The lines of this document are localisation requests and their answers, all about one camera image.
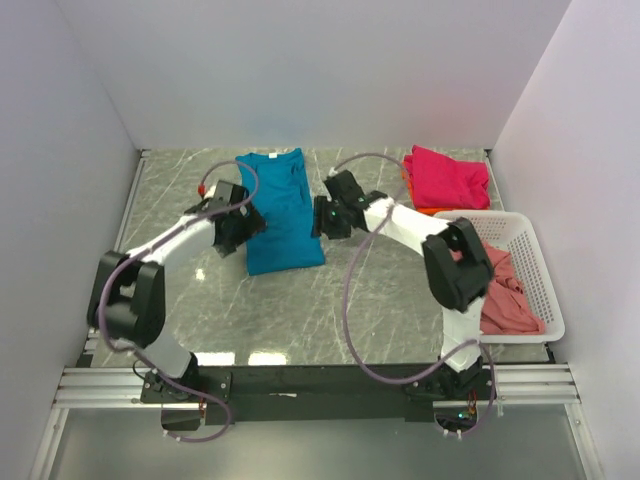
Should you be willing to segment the blue t shirt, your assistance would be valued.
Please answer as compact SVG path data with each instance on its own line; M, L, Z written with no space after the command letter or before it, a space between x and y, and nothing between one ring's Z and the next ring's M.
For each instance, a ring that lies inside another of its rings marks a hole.
M248 274L323 265L320 240L312 235L313 202L302 150L248 153L236 161L242 185L266 222L266 230L246 244Z

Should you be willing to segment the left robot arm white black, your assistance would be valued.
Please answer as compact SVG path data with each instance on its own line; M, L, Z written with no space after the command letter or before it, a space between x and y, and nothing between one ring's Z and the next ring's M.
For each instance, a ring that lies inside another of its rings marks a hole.
M103 254L87 310L89 326L105 327L109 340L122 341L158 373L192 389L199 380L197 358L165 328L166 275L208 248L226 257L266 230L247 188L220 180L201 194L156 238L126 253Z

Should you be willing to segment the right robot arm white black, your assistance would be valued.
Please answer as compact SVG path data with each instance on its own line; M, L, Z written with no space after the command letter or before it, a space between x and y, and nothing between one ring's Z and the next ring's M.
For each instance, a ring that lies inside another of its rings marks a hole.
M347 170L332 171L324 184L329 195L314 199L312 234L334 240L350 237L354 229L367 233L348 264L343 287L343 334L356 364L370 378L387 385L413 385L438 377L455 387L472 388L482 379L480 320L494 278L473 224L466 218L446 221L421 214L379 191L366 193ZM359 257L378 235L422 257L429 289L443 312L439 360L410 377L384 377L372 370L357 353L349 330L351 277Z

